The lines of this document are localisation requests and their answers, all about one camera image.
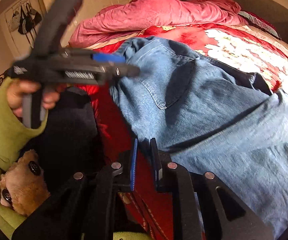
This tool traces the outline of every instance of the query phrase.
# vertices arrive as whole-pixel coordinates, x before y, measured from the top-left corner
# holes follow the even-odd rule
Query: pink blanket
[[[240,6],[233,0],[132,0],[112,5],[95,17],[82,21],[69,41],[70,46],[86,48],[98,42],[129,35],[150,26],[184,23],[247,24]]]

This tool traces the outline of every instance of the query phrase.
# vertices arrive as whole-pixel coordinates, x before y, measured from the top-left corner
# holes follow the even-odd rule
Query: brown fur
[[[43,170],[39,176],[34,175],[28,163],[38,163],[38,155],[34,150],[24,153],[17,163],[14,163],[6,174],[1,175],[1,192],[7,188],[11,194],[13,209],[24,216],[29,216],[49,196],[44,182]],[[6,207],[11,205],[1,196],[1,204]]]

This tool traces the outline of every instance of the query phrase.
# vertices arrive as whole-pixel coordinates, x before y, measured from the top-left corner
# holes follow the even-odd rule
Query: hand
[[[41,85],[28,80],[15,80],[7,90],[7,102],[13,113],[17,117],[22,117],[22,99],[24,94],[31,94],[39,90]],[[60,99],[60,92],[64,91],[65,87],[60,85],[56,90],[43,95],[42,106],[45,109],[52,109],[56,102]]]

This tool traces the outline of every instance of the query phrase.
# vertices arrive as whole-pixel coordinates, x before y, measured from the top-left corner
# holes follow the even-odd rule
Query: jeans
[[[273,230],[288,226],[288,95],[187,45],[133,38],[117,55],[141,74],[110,88],[139,139],[195,173],[214,172]]]

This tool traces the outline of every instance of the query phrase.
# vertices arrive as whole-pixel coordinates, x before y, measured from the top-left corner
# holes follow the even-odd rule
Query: plush animal head
[[[24,153],[1,175],[0,188],[1,204],[24,216],[32,214],[50,196],[34,150]]]

